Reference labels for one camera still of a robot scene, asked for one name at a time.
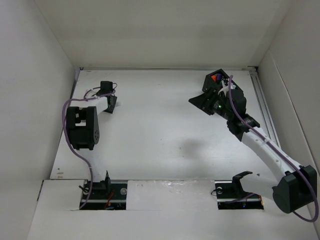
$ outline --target white table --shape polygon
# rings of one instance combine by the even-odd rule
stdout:
[[[243,171],[273,175],[229,132],[222,117],[208,116],[188,102],[202,93],[210,72],[82,71],[75,98],[100,81],[118,84],[121,105],[112,115],[99,115],[100,141],[93,151],[81,154],[100,164],[101,174],[107,169],[111,179],[130,180],[127,210],[76,210],[81,198],[78,185],[88,179],[89,171],[62,136],[53,180],[44,182],[28,240],[317,239],[313,224],[284,214],[268,199],[265,210],[218,210],[210,195],[213,180],[229,180]],[[270,132],[267,126],[272,124],[261,114],[249,72],[227,74],[233,74],[243,89],[247,112]],[[299,213],[310,217],[306,207]]]

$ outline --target white wall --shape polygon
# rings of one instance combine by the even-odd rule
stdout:
[[[257,66],[291,0],[35,0],[74,66]]]
[[[0,181],[42,180],[75,71],[33,0],[1,0],[0,23]]]
[[[293,1],[258,70],[282,147],[297,161],[318,169],[319,12],[319,0]],[[315,225],[320,233],[320,221]]]

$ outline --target orange object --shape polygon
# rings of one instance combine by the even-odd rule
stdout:
[[[213,79],[213,81],[217,82],[217,76],[216,75],[211,76],[211,78]]]

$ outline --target robotic arm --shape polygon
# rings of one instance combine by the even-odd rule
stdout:
[[[265,179],[250,171],[240,173],[231,183],[235,195],[243,198],[255,193],[273,199],[287,214],[314,202],[314,218],[304,218],[314,222],[319,212],[316,170],[310,165],[302,166],[268,138],[259,123],[246,113],[247,100],[241,88],[222,69],[205,77],[202,91],[203,94],[189,102],[208,115],[225,118],[230,132],[252,149],[275,176],[275,179]]]

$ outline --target red wire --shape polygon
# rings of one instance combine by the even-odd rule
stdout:
[[[108,201],[106,202],[106,204],[104,205],[104,209],[106,209],[109,205],[109,202],[110,202],[110,199],[114,196],[114,193],[115,193],[115,190],[112,190],[109,198],[108,198]]]

